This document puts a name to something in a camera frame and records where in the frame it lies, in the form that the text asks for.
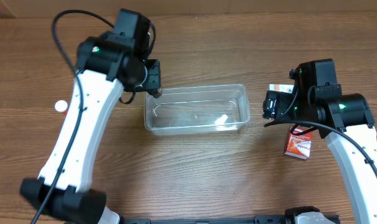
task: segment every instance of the black cable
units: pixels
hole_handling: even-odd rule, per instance
[[[136,90],[133,88],[131,98],[130,98],[127,102],[123,102],[123,101],[122,101],[122,98],[119,97],[119,102],[121,102],[121,103],[123,103],[123,104],[130,104],[130,103],[132,103],[132,101],[134,100],[134,97],[135,97],[135,96],[136,96]]]
[[[311,121],[299,121],[299,120],[275,121],[275,123],[272,124],[272,125],[275,125],[275,124],[291,124],[291,123],[298,124],[298,125],[301,125],[301,126],[308,126],[308,127],[313,126],[315,128],[319,128],[319,129],[327,129],[331,132],[339,134],[340,136],[345,138],[347,141],[352,143],[360,151],[360,153],[364,156],[366,163],[371,166],[372,170],[374,171],[375,177],[377,179],[377,168],[374,164],[374,161],[369,157],[369,155],[364,151],[364,149],[359,144],[357,144],[357,142],[354,141],[351,137],[349,137],[346,134],[336,130],[335,128],[331,128],[331,127],[326,126],[324,124],[319,124],[319,123],[315,123],[315,122],[311,122]]]
[[[152,29],[152,42],[149,47],[149,54],[147,55],[147,58],[150,56],[152,49],[154,48],[154,43],[156,42],[156,27],[153,25],[153,23],[150,23],[150,28]]]
[[[64,155],[62,157],[60,165],[58,166],[58,169],[57,169],[56,175],[54,177],[54,180],[52,182],[52,185],[50,185],[49,191],[47,192],[47,195],[46,195],[44,201],[42,202],[42,204],[40,205],[37,213],[33,217],[32,221],[31,221],[31,224],[34,224],[34,223],[37,222],[40,214],[42,213],[42,211],[45,208],[47,202],[49,201],[50,197],[52,196],[52,193],[53,193],[53,191],[54,191],[54,189],[56,187],[57,181],[60,178],[60,175],[63,173],[63,167],[64,167],[64,164],[65,164],[65,161],[67,160],[68,153],[70,152],[70,149],[71,149],[72,144],[74,142],[75,136],[77,135],[78,128],[79,128],[79,125],[81,123],[82,113],[86,110],[86,108],[83,107],[83,90],[82,90],[81,81],[80,81],[80,79],[78,77],[78,72],[77,72],[76,68],[73,66],[73,64],[72,64],[70,58],[68,57],[66,51],[62,47],[62,45],[61,45],[61,43],[60,43],[60,41],[58,39],[57,31],[56,31],[56,23],[57,23],[57,21],[62,16],[66,15],[66,14],[70,14],[70,13],[82,13],[82,14],[86,14],[86,15],[89,15],[89,16],[93,16],[93,17],[96,17],[96,18],[100,19],[101,21],[107,23],[110,27],[112,27],[112,28],[114,27],[114,25],[112,25],[112,23],[108,22],[106,19],[102,18],[101,16],[99,16],[97,14],[94,14],[92,12],[88,12],[88,11],[84,11],[84,10],[78,10],[78,9],[71,9],[71,10],[66,10],[66,11],[60,12],[53,19],[53,23],[52,23],[52,37],[53,37],[53,40],[54,40],[54,42],[55,42],[58,50],[62,54],[64,60],[67,62],[68,66],[70,67],[70,69],[71,69],[74,77],[77,79],[78,89],[79,89],[79,94],[80,94],[80,104],[79,104],[79,112],[78,112],[77,122],[75,123],[75,127],[74,127],[74,130],[72,132],[70,141],[68,142],[67,148],[66,148],[66,150],[64,152]]]
[[[304,135],[304,134],[307,134],[307,133],[311,133],[312,131],[315,131],[317,130],[316,127],[311,127],[305,131],[302,131],[302,132],[299,132],[299,133],[294,133],[295,131],[295,128],[297,128],[299,126],[299,124],[295,124],[293,125],[293,127],[289,130],[289,132],[293,135],[293,136],[301,136],[301,135]]]
[[[295,84],[296,86],[296,91],[295,91],[295,95],[294,95],[294,99],[292,99],[292,102],[290,103],[290,105],[288,106],[288,108],[285,110],[285,112],[283,112],[283,114],[278,118],[278,114],[277,114],[277,119],[281,119],[283,117],[285,117],[285,115],[287,115],[289,113],[289,111],[292,109],[292,107],[295,105],[296,103],[296,100],[298,98],[298,95],[299,95],[299,84]]]

